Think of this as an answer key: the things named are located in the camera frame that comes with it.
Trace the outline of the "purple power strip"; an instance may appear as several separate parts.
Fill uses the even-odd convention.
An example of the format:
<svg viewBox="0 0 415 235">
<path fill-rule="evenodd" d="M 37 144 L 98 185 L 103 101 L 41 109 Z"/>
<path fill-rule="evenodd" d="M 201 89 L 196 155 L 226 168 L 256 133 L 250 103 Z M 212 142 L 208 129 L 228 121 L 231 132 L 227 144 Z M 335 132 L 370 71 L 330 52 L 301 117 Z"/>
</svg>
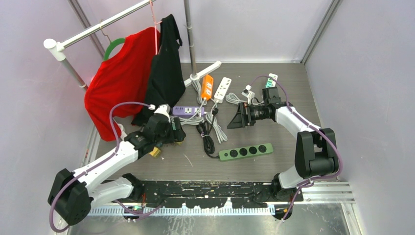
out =
<svg viewBox="0 0 415 235">
<path fill-rule="evenodd" d="M 172 114 L 181 118 L 202 117 L 205 114 L 205 108 L 199 106 L 174 106 Z"/>
</svg>

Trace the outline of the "yellow adapter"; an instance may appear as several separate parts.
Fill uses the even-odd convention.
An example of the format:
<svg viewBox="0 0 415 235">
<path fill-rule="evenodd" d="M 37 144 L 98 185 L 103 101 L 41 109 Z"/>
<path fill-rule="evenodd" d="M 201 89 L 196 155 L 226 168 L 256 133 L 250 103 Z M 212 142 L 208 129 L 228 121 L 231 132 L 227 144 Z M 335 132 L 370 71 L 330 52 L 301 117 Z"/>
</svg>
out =
<svg viewBox="0 0 415 235">
<path fill-rule="evenodd" d="M 159 157 L 161 150 L 158 147 L 154 147 L 153 150 L 149 153 L 153 158 Z"/>
</svg>

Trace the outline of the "white power strip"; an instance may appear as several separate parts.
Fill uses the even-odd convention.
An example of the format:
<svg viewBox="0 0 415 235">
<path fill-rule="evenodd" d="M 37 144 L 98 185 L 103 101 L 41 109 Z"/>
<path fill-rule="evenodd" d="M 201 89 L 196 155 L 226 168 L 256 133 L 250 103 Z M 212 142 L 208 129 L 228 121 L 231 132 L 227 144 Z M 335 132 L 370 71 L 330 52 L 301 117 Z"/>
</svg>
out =
<svg viewBox="0 0 415 235">
<path fill-rule="evenodd" d="M 277 84 L 276 84 L 276 81 L 277 81 L 277 79 L 278 79 L 278 75 L 276 75 L 276 74 L 273 74 L 273 73 L 270 73 L 270 74 L 268 74 L 268 80 L 267 80 L 267 83 L 266 83 L 266 86 L 265 86 L 265 88 L 271 88 L 271 87 L 275 87 Z"/>
<path fill-rule="evenodd" d="M 219 87 L 217 88 L 214 96 L 213 96 L 213 100 L 215 103 L 223 103 L 223 101 L 225 100 L 225 96 L 228 92 L 228 89 L 231 85 L 232 80 L 230 78 L 227 77 L 223 77 Z"/>
</svg>

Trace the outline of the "green power strip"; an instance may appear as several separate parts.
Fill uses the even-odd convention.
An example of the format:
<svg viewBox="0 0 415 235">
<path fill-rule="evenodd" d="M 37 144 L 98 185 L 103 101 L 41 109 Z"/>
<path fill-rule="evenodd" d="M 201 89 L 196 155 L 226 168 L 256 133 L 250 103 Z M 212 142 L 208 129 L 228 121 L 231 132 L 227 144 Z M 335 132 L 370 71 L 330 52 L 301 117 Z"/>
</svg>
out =
<svg viewBox="0 0 415 235">
<path fill-rule="evenodd" d="M 221 150 L 219 152 L 220 161 L 233 161 L 244 158 L 257 157 L 273 153 L 274 148 L 271 143 L 263 143 L 258 145 L 250 145 L 239 148 Z"/>
</svg>

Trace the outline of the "orange power strip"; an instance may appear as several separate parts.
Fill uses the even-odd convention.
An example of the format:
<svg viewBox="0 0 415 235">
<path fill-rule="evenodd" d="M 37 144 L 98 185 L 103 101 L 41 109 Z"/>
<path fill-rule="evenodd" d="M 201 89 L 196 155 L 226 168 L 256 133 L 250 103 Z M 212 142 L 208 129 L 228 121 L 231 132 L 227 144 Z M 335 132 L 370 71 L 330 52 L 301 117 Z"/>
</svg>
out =
<svg viewBox="0 0 415 235">
<path fill-rule="evenodd" d="M 202 100 L 210 100 L 213 95 L 213 85 L 214 85 L 214 78 L 207 74 L 202 81 L 201 87 L 201 99 Z"/>
</svg>

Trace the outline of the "teal adapters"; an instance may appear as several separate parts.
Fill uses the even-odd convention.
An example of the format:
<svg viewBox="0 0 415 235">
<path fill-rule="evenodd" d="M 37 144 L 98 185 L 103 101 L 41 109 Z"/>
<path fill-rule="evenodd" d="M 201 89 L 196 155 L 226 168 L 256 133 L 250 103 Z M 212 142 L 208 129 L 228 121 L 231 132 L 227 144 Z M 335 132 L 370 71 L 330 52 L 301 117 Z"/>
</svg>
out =
<svg viewBox="0 0 415 235">
<path fill-rule="evenodd" d="M 273 86 L 274 86 L 273 81 L 268 81 L 265 88 L 271 88 Z"/>
</svg>

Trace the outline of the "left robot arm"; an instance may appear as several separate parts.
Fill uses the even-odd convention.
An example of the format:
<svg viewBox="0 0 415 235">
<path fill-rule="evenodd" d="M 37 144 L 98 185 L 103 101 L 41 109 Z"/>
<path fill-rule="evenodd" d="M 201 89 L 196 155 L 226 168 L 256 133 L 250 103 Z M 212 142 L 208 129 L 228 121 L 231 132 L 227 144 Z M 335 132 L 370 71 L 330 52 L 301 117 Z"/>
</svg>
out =
<svg viewBox="0 0 415 235">
<path fill-rule="evenodd" d="M 103 204 L 124 198 L 137 202 L 143 195 L 139 179 L 131 173 L 110 182 L 107 178 L 152 152 L 157 145 L 182 142 L 185 137 L 179 117 L 155 113 L 140 131 L 129 133 L 99 159 L 74 171 L 60 170 L 47 199 L 51 206 L 50 223 L 55 212 L 73 226 L 91 209 Z"/>
</svg>

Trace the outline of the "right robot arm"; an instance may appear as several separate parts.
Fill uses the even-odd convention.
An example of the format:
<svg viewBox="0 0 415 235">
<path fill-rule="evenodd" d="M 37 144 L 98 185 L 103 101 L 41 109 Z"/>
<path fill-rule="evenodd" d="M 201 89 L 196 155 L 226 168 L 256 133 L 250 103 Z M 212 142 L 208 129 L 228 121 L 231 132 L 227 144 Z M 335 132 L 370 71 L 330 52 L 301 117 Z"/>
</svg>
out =
<svg viewBox="0 0 415 235">
<path fill-rule="evenodd" d="M 295 137 L 294 166 L 276 174 L 271 183 L 270 191 L 276 200 L 284 201 L 299 186 L 339 171 L 333 130 L 309 123 L 289 102 L 281 100 L 276 87 L 262 89 L 262 97 L 259 104 L 238 103 L 227 129 L 254 126 L 258 120 L 271 119 Z"/>
</svg>

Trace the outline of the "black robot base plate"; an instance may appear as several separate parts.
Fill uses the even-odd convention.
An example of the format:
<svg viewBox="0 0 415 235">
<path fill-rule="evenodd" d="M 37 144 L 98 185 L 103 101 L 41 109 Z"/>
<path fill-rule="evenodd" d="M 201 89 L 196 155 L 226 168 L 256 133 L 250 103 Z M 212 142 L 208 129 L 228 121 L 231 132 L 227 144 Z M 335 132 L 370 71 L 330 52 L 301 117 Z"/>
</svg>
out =
<svg viewBox="0 0 415 235">
<path fill-rule="evenodd" d="M 223 208 L 227 201 L 233 209 L 264 208 L 271 203 L 303 201 L 295 189 L 279 189 L 274 182 L 252 181 L 142 181 L 138 194 L 120 199 L 123 204 L 149 207 L 193 209 Z"/>
</svg>

